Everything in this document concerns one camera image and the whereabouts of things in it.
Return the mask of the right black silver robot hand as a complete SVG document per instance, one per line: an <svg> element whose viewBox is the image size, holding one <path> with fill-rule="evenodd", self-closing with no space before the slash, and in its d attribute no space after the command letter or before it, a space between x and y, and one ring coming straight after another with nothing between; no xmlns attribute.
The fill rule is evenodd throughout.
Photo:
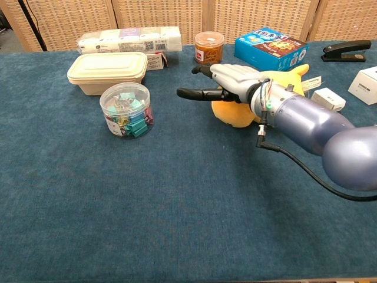
<svg viewBox="0 0 377 283"><path fill-rule="evenodd" d="M254 92L267 78L261 72L248 66L237 64L198 65L191 71L202 73L213 79L220 88L189 89L178 88L179 97L196 101L234 101L236 103L251 102Z"/></svg>

